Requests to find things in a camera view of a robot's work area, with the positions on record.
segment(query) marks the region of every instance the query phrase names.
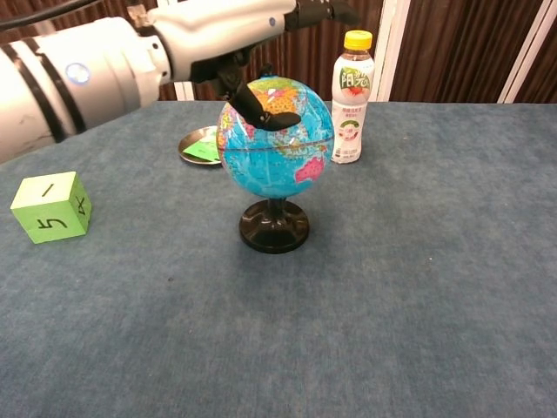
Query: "plastic bottle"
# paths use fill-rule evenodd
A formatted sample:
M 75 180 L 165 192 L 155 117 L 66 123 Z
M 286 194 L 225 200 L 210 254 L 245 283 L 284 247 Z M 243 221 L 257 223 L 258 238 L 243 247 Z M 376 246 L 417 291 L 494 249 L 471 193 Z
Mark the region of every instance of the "plastic bottle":
M 375 63 L 369 54 L 371 47 L 370 32 L 350 30 L 345 35 L 345 50 L 334 65 L 332 121 L 335 135 L 332 161 L 335 163 L 352 163 L 361 155 L 362 128 L 375 70 Z

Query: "globe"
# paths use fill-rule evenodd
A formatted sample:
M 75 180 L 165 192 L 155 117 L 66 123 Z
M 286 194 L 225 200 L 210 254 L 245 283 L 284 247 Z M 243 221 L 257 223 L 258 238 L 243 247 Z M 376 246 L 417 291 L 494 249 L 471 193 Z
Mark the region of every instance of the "globe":
M 302 193 L 331 159 L 334 130 L 329 110 L 317 93 L 289 78 L 260 78 L 248 87 L 266 111 L 293 111 L 301 122 L 283 131 L 263 131 L 226 104 L 217 123 L 223 167 L 238 185 L 263 198 Z

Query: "white door frame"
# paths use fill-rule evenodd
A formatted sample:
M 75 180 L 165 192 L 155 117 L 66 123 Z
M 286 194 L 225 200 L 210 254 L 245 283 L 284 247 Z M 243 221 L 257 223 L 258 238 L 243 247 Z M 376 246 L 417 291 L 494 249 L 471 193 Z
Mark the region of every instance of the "white door frame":
M 178 0 L 157 0 L 157 6 L 163 8 L 177 2 Z M 184 83 L 174 83 L 174 90 L 176 91 L 177 100 L 195 100 L 195 95 L 193 94 L 193 85 L 189 81 Z
M 388 102 L 411 0 L 383 0 L 370 102 Z
M 514 61 L 497 103 L 514 103 L 556 17 L 557 0 L 544 0 Z

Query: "green cube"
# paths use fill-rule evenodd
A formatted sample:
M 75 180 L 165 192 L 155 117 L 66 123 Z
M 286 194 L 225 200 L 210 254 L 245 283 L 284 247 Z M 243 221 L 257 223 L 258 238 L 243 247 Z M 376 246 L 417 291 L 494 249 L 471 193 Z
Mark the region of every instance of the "green cube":
M 23 179 L 10 209 L 35 244 L 85 235 L 91 217 L 76 172 Z

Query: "black stripe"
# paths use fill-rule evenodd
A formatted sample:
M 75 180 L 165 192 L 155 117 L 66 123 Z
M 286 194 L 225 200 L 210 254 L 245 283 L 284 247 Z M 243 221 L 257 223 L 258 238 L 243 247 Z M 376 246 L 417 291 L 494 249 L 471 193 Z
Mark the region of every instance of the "black stripe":
M 27 68 L 27 65 L 23 62 L 23 60 L 17 55 L 16 50 L 10 45 L 2 45 L 2 51 L 11 59 L 11 62 L 14 63 L 16 68 L 19 70 L 21 77 L 29 87 L 29 90 L 33 94 L 33 97 L 37 101 L 38 106 L 41 108 L 43 112 L 43 116 L 46 119 L 46 123 L 50 128 L 50 133 L 54 137 L 56 142 L 62 142 L 66 139 L 66 134 L 64 133 L 64 129 L 62 129 L 62 124 L 58 120 L 54 109 L 50 105 L 49 99 L 44 94 L 43 89 L 41 86 L 38 85 L 36 79 L 33 77 L 33 74 Z
M 66 109 L 68 109 L 68 113 L 70 114 L 71 120 L 73 121 L 73 124 L 76 126 L 77 133 L 82 133 L 87 131 L 87 127 L 85 126 L 85 122 L 84 122 L 84 117 L 81 114 L 79 108 L 77 107 L 76 101 L 73 99 L 73 96 L 71 96 L 68 87 L 60 77 L 60 74 L 58 73 L 57 69 L 54 67 L 54 65 L 46 55 L 37 52 L 39 46 L 35 39 L 33 39 L 32 37 L 28 37 L 23 41 L 27 44 L 27 46 L 29 46 L 29 49 L 32 50 L 33 53 L 38 57 L 38 60 L 43 65 L 43 68 L 46 71 L 46 73 L 49 75 L 50 79 L 52 80 L 52 83 L 54 83 L 54 85 L 56 86 L 56 90 L 58 90 L 58 94 L 64 101 L 64 104 L 66 105 Z

